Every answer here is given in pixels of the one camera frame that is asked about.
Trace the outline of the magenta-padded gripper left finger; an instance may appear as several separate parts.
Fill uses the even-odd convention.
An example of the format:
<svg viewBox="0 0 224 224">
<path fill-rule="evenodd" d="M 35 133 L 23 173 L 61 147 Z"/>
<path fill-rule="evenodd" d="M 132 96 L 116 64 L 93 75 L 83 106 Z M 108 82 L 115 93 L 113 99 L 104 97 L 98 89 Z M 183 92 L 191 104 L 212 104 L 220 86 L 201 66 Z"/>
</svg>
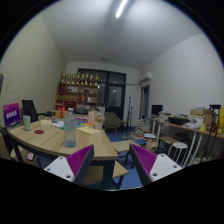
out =
<svg viewBox="0 0 224 224">
<path fill-rule="evenodd" d="M 94 146 L 89 145 L 68 157 L 59 156 L 45 171 L 82 186 L 93 156 Z"/>
</svg>

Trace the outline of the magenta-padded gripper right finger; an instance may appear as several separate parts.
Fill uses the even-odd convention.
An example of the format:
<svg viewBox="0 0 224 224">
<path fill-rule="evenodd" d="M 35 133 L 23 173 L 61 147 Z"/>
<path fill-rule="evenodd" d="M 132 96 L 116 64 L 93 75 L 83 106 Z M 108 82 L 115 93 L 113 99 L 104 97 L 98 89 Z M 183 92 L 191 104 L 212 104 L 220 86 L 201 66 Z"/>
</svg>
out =
<svg viewBox="0 0 224 224">
<path fill-rule="evenodd" d="M 156 155 L 134 144 L 129 145 L 129 154 L 143 186 L 181 170 L 166 154 Z"/>
</svg>

